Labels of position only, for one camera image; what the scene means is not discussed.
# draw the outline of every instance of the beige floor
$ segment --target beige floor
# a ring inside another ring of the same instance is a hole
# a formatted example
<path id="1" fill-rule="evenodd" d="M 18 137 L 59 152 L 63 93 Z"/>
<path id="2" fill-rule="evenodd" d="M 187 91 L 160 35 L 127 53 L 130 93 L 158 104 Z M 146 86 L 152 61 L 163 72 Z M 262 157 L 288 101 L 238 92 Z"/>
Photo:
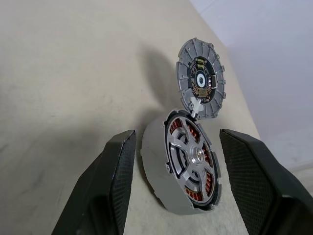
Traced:
<path id="1" fill-rule="evenodd" d="M 50 234 L 80 174 L 107 140 L 179 108 L 175 62 L 193 37 L 225 65 L 227 99 L 203 123 L 222 168 L 210 214 L 176 216 L 157 203 L 140 158 L 126 235 L 241 235 L 220 128 L 259 137 L 226 48 L 188 0 L 0 1 L 0 234 Z"/>

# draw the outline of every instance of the black carbon fiber panel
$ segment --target black carbon fiber panel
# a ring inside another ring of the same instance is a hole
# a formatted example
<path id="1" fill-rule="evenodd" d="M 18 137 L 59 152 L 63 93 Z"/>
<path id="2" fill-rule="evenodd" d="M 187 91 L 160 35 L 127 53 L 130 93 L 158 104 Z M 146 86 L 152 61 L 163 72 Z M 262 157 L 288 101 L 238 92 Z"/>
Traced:
<path id="1" fill-rule="evenodd" d="M 250 235 L 261 233 L 274 190 L 245 143 L 221 132 L 231 190 Z"/>
<path id="2" fill-rule="evenodd" d="M 133 133 L 122 147 L 111 187 L 112 211 L 119 235 L 124 233 L 129 198 L 131 195 L 135 148 L 136 135 Z"/>

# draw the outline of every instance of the rotor spoke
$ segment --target rotor spoke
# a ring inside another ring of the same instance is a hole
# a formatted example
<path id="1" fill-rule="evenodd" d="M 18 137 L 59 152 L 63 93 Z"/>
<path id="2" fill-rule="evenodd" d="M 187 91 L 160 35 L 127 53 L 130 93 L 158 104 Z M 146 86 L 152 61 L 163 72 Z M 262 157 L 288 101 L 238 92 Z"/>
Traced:
<path id="1" fill-rule="evenodd" d="M 206 143 L 206 141 L 205 141 L 205 138 L 204 138 L 203 134 L 201 133 L 200 134 L 200 138 L 199 138 L 198 147 L 202 148 L 204 143 Z"/>
<path id="2" fill-rule="evenodd" d="M 183 141 L 181 141 L 177 138 L 174 138 L 172 135 L 169 135 L 167 137 L 167 140 L 173 146 L 180 148 L 181 150 L 183 150 L 185 152 L 185 154 L 188 154 L 189 147 Z"/>
<path id="3" fill-rule="evenodd" d="M 182 125 L 184 126 L 184 128 L 185 128 L 185 130 L 186 130 L 186 132 L 188 134 L 188 139 L 189 140 L 193 140 L 194 137 L 193 137 L 193 135 L 190 132 L 190 129 L 189 129 L 189 126 L 188 126 L 188 124 L 186 122 L 186 119 L 183 119 L 181 121 L 182 121 Z"/>
<path id="4" fill-rule="evenodd" d="M 181 186 L 185 186 L 186 185 L 186 182 L 187 180 L 189 179 L 190 177 L 190 172 L 188 171 L 188 168 L 180 175 L 179 179 L 178 179 L 178 182 Z"/>
<path id="5" fill-rule="evenodd" d="M 207 178 L 206 171 L 203 170 L 201 172 L 198 172 L 198 175 L 200 177 L 200 183 L 201 183 L 200 186 L 201 186 L 201 192 L 203 195 L 203 200 L 205 201 L 207 199 L 207 194 L 205 190 L 206 178 Z"/>

